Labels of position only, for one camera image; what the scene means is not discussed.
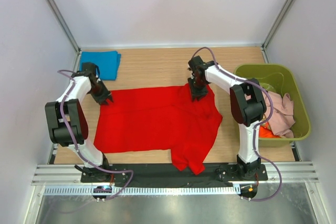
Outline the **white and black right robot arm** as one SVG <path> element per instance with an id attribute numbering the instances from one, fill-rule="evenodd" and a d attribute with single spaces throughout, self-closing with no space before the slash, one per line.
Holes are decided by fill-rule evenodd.
<path id="1" fill-rule="evenodd" d="M 239 126 L 236 173 L 243 180 L 254 178 L 261 167 L 261 158 L 257 155 L 258 123 L 267 110 L 258 80 L 238 77 L 214 61 L 204 62 L 200 56 L 189 60 L 188 69 L 191 71 L 188 84 L 193 101 L 206 97 L 210 83 L 229 94 L 231 114 Z"/>

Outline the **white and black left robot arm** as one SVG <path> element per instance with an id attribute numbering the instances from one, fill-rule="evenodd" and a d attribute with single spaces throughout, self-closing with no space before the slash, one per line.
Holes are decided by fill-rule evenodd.
<path id="1" fill-rule="evenodd" d="M 81 64 L 81 70 L 59 70 L 59 74 L 70 79 L 65 92 L 54 102 L 45 105 L 50 140 L 54 144 L 72 150 L 83 162 L 76 169 L 100 182 L 111 177 L 109 162 L 104 153 L 89 140 L 89 128 L 81 107 L 90 94 L 99 105 L 113 101 L 111 92 L 100 79 L 99 67 L 92 62 Z"/>

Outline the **red t-shirt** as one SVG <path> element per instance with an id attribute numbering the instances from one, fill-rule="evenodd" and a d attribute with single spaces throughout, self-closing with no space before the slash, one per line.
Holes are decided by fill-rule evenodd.
<path id="1" fill-rule="evenodd" d="M 178 170 L 200 174 L 223 119 L 207 89 L 210 97 L 194 102 L 188 84 L 113 90 L 113 102 L 100 107 L 95 147 L 103 153 L 170 150 Z"/>

